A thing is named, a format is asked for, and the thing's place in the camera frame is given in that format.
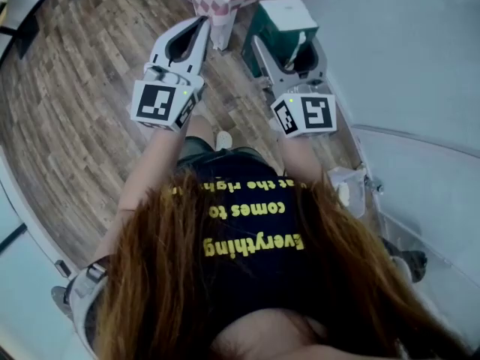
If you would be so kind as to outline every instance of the white sneaker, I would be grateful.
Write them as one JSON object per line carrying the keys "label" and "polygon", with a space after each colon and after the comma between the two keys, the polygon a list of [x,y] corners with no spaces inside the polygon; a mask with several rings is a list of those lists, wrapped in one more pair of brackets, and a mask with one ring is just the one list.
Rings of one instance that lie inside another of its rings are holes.
{"label": "white sneaker", "polygon": [[233,139],[232,135],[225,130],[221,130],[217,135],[217,142],[215,143],[215,151],[220,151],[221,149],[232,148]]}

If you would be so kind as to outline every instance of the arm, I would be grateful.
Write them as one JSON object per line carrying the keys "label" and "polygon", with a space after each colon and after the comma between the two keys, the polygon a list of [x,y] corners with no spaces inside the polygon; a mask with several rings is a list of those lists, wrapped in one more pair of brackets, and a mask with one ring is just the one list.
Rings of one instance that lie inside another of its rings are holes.
{"label": "arm", "polygon": [[149,188],[158,188],[168,178],[179,159],[188,124],[180,133],[156,130],[121,192],[118,210],[94,255],[94,261],[113,252],[123,225],[145,199]]}
{"label": "arm", "polygon": [[307,137],[298,136],[287,139],[281,135],[278,146],[289,176],[305,183],[316,182],[322,178],[322,165]]}

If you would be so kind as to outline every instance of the wooden floor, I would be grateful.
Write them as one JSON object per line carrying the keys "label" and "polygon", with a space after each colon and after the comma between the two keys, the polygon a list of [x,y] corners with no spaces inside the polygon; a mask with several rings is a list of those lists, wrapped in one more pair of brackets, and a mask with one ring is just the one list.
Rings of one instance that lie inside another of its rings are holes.
{"label": "wooden floor", "polygon": [[[209,46],[199,111],[281,172],[268,108],[239,53],[249,8],[238,12],[229,51]],[[192,16],[185,0],[46,0],[27,56],[20,61],[13,49],[1,66],[0,143],[31,207],[79,266],[113,219],[146,146],[145,128],[128,114],[134,80],[157,37]],[[360,164],[342,119],[339,132],[314,144],[327,169]]]}

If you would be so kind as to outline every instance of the long red hair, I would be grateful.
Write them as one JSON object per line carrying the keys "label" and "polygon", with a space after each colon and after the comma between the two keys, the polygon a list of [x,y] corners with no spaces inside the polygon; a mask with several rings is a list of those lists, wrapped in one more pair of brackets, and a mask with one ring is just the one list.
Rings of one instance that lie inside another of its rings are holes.
{"label": "long red hair", "polygon": [[[176,194],[172,189],[178,188]],[[381,241],[341,205],[328,180],[295,188],[298,233],[328,305],[328,343],[366,356],[466,359],[461,342],[416,298]],[[198,264],[213,195],[195,175],[172,178],[138,207],[109,264],[96,347],[100,360],[209,355]]]}

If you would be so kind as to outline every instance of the person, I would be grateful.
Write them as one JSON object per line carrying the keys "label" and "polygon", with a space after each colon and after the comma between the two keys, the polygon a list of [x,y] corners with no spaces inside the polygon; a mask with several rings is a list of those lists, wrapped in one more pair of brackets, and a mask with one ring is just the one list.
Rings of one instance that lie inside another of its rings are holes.
{"label": "person", "polygon": [[154,132],[95,254],[100,360],[467,358],[308,139],[279,136],[283,176],[252,148],[215,148],[201,116],[185,128]]}

